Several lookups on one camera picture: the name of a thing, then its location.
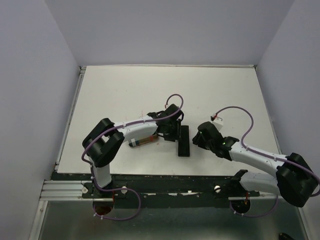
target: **black mounting bar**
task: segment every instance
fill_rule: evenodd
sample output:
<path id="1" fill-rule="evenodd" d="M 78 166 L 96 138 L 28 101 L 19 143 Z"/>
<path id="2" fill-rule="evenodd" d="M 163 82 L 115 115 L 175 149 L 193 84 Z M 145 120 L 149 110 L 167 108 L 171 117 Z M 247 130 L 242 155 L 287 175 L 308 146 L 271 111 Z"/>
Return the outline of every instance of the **black mounting bar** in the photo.
<path id="1" fill-rule="evenodd" d="M 246 196 L 247 191 L 240 184 L 246 172 L 240 170 L 235 176 L 112 174 L 112 182 L 105 189 L 134 189 L 140 195 L 142 208 L 229 208 L 229 197 Z M 91 182 L 84 186 L 88 189 L 82 194 L 84 199 L 113 197 L 112 192 L 101 192 Z M 249 194 L 259 196 L 256 191 Z M 116 208 L 137 208 L 137 196 L 130 191 L 117 191 L 114 199 Z"/>

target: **black joint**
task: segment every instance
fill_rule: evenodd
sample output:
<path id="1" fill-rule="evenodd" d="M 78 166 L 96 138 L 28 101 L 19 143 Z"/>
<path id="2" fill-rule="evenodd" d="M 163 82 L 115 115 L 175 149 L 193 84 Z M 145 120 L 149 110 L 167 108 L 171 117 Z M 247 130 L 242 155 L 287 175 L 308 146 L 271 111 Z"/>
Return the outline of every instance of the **black joint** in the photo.
<path id="1" fill-rule="evenodd" d="M 287 160 L 311 171 L 302 156 L 292 153 Z M 302 208 L 318 186 L 317 180 L 304 170 L 290 163 L 277 167 L 276 179 L 281 196 L 291 205 Z"/>
<path id="2" fill-rule="evenodd" d="M 113 127 L 114 123 L 109 118 L 102 119 L 83 140 L 82 146 L 86 149 L 94 139 Z M 92 159 L 96 168 L 108 165 L 115 158 L 125 139 L 124 134 L 116 129 L 104 134 L 104 136 L 109 137 L 107 142 L 99 138 L 87 151 L 87 155 Z"/>

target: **bolt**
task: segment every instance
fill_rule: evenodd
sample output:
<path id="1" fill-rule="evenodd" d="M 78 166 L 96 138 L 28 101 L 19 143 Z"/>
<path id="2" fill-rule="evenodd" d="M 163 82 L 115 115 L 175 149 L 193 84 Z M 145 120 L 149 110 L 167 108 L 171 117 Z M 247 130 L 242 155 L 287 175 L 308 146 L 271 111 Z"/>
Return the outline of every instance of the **bolt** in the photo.
<path id="1" fill-rule="evenodd" d="M 218 193 L 220 193 L 221 192 L 221 187 L 219 186 L 219 185 L 216 185 L 215 187 L 214 187 L 214 191 L 218 194 Z"/>
<path id="2" fill-rule="evenodd" d="M 85 186 L 81 189 L 81 192 L 83 194 L 86 194 L 88 192 L 88 188 L 86 188 Z"/>

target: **black object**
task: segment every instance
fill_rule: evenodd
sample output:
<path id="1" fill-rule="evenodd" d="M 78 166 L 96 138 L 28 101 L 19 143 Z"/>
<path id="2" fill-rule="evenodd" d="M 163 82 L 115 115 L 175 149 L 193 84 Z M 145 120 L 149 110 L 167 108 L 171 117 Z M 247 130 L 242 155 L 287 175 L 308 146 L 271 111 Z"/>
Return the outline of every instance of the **black object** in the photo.
<path id="1" fill-rule="evenodd" d="M 109 118 L 102 119 L 83 140 L 82 146 L 86 148 L 101 133 L 114 126 L 115 124 L 110 121 Z M 121 144 L 125 140 L 124 134 L 116 129 L 108 132 L 104 136 L 109 137 L 107 142 L 100 138 L 87 152 L 87 155 L 92 159 L 94 166 L 97 168 L 108 165 L 115 158 Z"/>
<path id="2" fill-rule="evenodd" d="M 189 126 L 182 125 L 178 140 L 178 156 L 190 157 Z"/>
<path id="3" fill-rule="evenodd" d="M 178 176 L 178 175 L 133 175 L 112 174 L 112 181 L 105 189 L 134 189 L 141 196 L 142 208 L 229 208 L 229 197 L 245 197 L 246 190 L 239 183 L 246 170 L 235 176 Z M 111 198 L 112 192 L 100 192 L 92 182 L 84 186 L 84 199 Z M 250 196 L 259 196 L 258 192 L 250 192 Z M 116 208 L 137 208 L 137 196 L 128 191 L 123 194 L 115 192 Z"/>
<path id="4" fill-rule="evenodd" d="M 299 154 L 292 153 L 286 158 L 312 171 Z M 284 163 L 282 166 L 278 166 L 275 174 L 281 196 L 288 203 L 299 208 L 302 208 L 306 204 L 318 186 L 318 182 L 313 176 L 290 163 Z"/>
<path id="5" fill-rule="evenodd" d="M 198 127 L 198 133 L 192 139 L 193 144 L 198 147 L 210 150 L 219 158 L 230 161 L 232 159 L 229 151 L 233 144 L 238 141 L 237 138 L 231 136 L 223 137 L 216 126 L 209 121 Z M 286 158 L 311 171 L 306 161 L 299 154 L 292 153 Z M 281 196 L 295 207 L 302 208 L 318 186 L 318 182 L 313 176 L 289 163 L 278 166 L 275 174 Z"/>
<path id="6" fill-rule="evenodd" d="M 239 214 L 245 214 L 250 210 L 251 202 L 250 200 L 237 200 L 231 201 L 231 206 Z"/>
<path id="7" fill-rule="evenodd" d="M 192 143 L 198 147 L 210 150 L 217 157 L 232 161 L 229 151 L 239 139 L 232 136 L 222 137 L 215 125 L 207 121 L 198 126 L 198 132 Z"/>
<path id="8" fill-rule="evenodd" d="M 279 234 L 279 240 L 294 240 L 294 239 L 290 237 L 288 234 L 282 232 Z"/>

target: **screw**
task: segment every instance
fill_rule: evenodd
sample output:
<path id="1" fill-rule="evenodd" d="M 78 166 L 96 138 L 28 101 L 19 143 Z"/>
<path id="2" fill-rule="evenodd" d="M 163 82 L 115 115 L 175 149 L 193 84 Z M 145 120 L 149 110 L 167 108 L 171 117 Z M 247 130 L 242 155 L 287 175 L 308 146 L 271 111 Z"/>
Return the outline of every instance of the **screw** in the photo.
<path id="1" fill-rule="evenodd" d="M 214 191 L 218 194 L 218 193 L 220 193 L 221 192 L 221 187 L 219 186 L 219 185 L 216 185 L 215 187 L 214 187 Z"/>

